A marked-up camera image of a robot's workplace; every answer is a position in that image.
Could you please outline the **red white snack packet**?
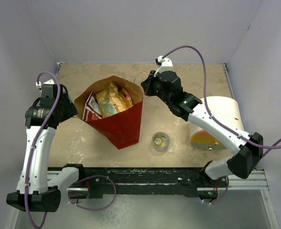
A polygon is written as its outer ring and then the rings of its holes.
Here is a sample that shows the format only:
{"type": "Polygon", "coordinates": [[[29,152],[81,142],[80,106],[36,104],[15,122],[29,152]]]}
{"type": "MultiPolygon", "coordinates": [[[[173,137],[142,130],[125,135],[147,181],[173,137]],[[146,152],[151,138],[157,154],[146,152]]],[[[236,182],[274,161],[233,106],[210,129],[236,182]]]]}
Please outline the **red white snack packet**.
{"type": "Polygon", "coordinates": [[[98,103],[95,100],[93,92],[90,92],[88,99],[86,100],[82,120],[84,122],[102,119],[102,114],[98,103]]]}

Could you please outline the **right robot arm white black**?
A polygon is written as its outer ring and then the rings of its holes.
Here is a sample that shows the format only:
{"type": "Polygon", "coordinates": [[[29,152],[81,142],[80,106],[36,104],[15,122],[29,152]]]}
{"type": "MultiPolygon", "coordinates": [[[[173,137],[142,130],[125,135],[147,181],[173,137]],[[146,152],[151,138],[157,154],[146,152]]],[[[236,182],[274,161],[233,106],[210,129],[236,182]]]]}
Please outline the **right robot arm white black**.
{"type": "Polygon", "coordinates": [[[202,128],[230,150],[230,157],[205,165],[204,172],[200,174],[200,182],[204,186],[210,187],[217,179],[228,175],[247,179],[262,159],[263,149],[259,148],[263,144],[262,135],[257,132],[251,135],[240,129],[232,133],[216,123],[207,112],[205,104],[183,90],[175,72],[151,71],[141,86],[145,95],[159,97],[175,116],[202,128]]]}

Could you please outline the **red brown paper bag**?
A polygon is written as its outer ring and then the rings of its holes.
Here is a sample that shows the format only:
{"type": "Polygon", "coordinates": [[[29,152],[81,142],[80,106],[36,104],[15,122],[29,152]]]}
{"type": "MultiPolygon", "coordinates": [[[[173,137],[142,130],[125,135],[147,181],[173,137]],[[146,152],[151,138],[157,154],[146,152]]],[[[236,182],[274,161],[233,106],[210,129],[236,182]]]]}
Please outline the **red brown paper bag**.
{"type": "Polygon", "coordinates": [[[77,117],[82,120],[84,107],[90,93],[95,95],[106,89],[110,83],[114,83],[119,89],[124,88],[128,91],[134,103],[133,107],[111,117],[88,120],[86,123],[107,137],[116,148],[122,149],[139,142],[143,92],[138,85],[117,76],[110,76],[90,85],[74,100],[74,105],[78,111],[77,117]]]}

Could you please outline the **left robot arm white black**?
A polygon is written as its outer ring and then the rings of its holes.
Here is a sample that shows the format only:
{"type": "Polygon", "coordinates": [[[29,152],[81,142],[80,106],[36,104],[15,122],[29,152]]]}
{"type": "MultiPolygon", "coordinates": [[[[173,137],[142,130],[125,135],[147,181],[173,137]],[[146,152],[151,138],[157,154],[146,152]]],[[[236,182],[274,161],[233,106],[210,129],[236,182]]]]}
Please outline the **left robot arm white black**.
{"type": "Polygon", "coordinates": [[[8,205],[21,211],[28,208],[31,212],[56,212],[62,190],[72,184],[85,184],[82,164],[66,164],[48,180],[49,154],[56,129],[77,113],[64,85],[43,84],[41,96],[25,113],[27,147],[23,170],[16,191],[7,195],[8,205]]]}

